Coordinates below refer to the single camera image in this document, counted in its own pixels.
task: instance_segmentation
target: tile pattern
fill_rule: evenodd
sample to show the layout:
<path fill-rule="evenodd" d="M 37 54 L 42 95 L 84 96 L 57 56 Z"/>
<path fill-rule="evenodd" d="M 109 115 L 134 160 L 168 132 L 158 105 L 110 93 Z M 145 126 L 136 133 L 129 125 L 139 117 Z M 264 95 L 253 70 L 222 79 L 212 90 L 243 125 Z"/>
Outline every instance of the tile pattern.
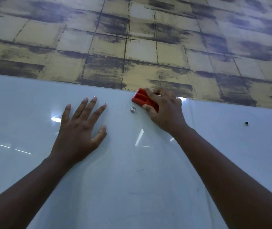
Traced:
<path fill-rule="evenodd" d="M 0 0 L 0 74 L 272 108 L 272 0 Z"/>

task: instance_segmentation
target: red plastic tool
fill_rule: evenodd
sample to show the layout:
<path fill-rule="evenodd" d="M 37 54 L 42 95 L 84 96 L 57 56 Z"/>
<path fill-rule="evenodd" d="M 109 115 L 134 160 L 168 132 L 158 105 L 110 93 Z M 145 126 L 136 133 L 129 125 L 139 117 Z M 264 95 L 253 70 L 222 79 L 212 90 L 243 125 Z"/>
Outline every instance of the red plastic tool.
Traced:
<path fill-rule="evenodd" d="M 145 89 L 139 88 L 138 91 L 136 92 L 136 94 L 134 95 L 134 97 L 132 98 L 132 102 L 135 104 L 138 104 L 140 106 L 143 106 L 144 104 L 150 105 L 152 106 L 156 112 L 158 112 L 159 110 L 159 106 L 156 102 L 154 102 L 153 100 L 151 100 Z"/>

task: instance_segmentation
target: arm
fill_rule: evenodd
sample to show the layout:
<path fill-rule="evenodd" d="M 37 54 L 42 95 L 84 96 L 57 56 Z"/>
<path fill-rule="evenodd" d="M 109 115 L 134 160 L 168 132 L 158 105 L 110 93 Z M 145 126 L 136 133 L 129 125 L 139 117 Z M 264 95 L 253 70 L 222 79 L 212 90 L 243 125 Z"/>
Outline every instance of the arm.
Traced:
<path fill-rule="evenodd" d="M 272 228 L 272 193 L 237 167 L 185 122 L 182 102 L 173 92 L 155 93 L 159 112 L 144 105 L 153 122 L 170 133 L 201 177 L 224 221 L 233 228 Z"/>
<path fill-rule="evenodd" d="M 26 228 L 62 177 L 100 145 L 106 137 L 106 127 L 103 125 L 94 138 L 91 132 L 106 104 L 89 116 L 96 101 L 94 97 L 87 105 L 85 98 L 71 120 L 71 105 L 67 105 L 50 156 L 0 194 L 0 229 Z"/>

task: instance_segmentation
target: hand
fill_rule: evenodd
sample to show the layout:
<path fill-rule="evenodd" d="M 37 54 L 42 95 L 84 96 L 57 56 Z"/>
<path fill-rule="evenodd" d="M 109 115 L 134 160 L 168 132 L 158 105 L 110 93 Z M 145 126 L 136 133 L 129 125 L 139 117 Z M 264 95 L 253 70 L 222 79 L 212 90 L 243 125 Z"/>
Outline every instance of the hand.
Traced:
<path fill-rule="evenodd" d="M 158 113 L 152 106 L 146 104 L 142 106 L 155 124 L 173 137 L 181 128 L 188 127 L 182 112 L 182 101 L 177 99 L 173 92 L 166 92 L 163 88 L 154 92 L 148 88 L 145 90 L 149 98 L 159 105 Z"/>
<path fill-rule="evenodd" d="M 94 138 L 91 138 L 91 132 L 107 105 L 102 105 L 90 116 L 96 101 L 97 97 L 94 96 L 87 105 L 88 98 L 85 98 L 71 120 L 69 120 L 71 105 L 66 106 L 62 115 L 60 131 L 49 157 L 55 157 L 65 164 L 73 166 L 98 148 L 106 137 L 106 126 L 103 125 Z"/>

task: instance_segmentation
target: forearm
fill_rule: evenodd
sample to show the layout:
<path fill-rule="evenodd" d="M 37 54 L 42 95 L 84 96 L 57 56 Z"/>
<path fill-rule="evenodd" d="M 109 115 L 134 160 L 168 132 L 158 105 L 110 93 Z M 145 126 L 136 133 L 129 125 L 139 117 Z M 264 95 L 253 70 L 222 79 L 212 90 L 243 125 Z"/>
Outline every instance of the forearm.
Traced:
<path fill-rule="evenodd" d="M 174 135 L 229 228 L 272 228 L 272 193 L 188 126 Z"/>
<path fill-rule="evenodd" d="M 0 229 L 26 228 L 70 167 L 46 158 L 0 194 Z"/>

